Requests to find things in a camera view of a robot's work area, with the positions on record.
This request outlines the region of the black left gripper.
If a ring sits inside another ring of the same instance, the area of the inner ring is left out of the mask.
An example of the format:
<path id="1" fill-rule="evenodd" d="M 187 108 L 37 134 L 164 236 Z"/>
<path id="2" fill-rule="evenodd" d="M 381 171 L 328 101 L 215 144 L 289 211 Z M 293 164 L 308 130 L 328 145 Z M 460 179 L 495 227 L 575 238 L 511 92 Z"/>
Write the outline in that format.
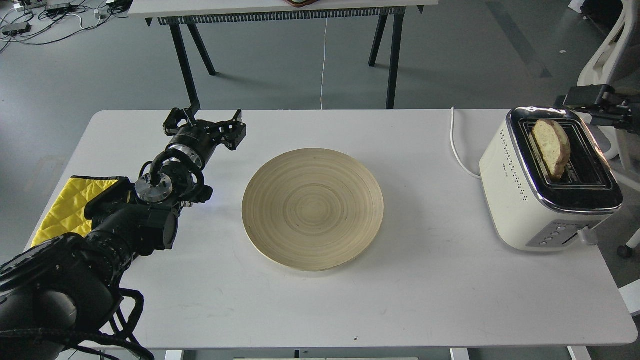
<path id="1" fill-rule="evenodd" d="M 230 120 L 211 123 L 196 121 L 190 108 L 172 108 L 163 123 L 164 134 L 172 136 L 166 150 L 180 151 L 196 165 L 208 164 L 219 145 L 236 151 L 246 137 L 242 114 L 242 110 L 237 110 Z"/>

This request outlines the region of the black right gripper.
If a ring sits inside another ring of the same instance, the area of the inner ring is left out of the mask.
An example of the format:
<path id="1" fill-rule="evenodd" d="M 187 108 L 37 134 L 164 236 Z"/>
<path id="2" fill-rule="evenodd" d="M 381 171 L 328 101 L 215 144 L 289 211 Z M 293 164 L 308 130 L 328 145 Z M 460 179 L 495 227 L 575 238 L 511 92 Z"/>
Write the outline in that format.
<path id="1" fill-rule="evenodd" d="M 610 126 L 628 133 L 640 133 L 639 96 L 610 101 L 617 92 L 608 84 L 574 86 L 565 98 L 556 98 L 555 109 L 589 114 L 594 126 Z"/>

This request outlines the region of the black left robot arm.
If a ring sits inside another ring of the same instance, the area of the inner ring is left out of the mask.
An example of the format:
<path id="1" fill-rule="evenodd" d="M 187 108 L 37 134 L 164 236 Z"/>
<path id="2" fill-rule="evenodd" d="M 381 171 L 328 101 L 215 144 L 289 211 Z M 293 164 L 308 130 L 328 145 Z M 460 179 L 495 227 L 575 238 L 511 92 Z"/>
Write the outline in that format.
<path id="1" fill-rule="evenodd" d="M 51 235 L 2 265 L 3 360 L 55 360 L 69 349 L 101 355 L 83 342 L 154 358 L 134 335 L 144 296 L 121 287 L 122 277 L 137 257 L 173 248 L 182 210 L 213 194 L 203 171 L 215 149 L 234 151 L 246 136 L 242 110 L 211 122 L 174 108 L 163 130 L 171 141 L 136 182 L 116 177 L 87 203 L 87 234 Z"/>

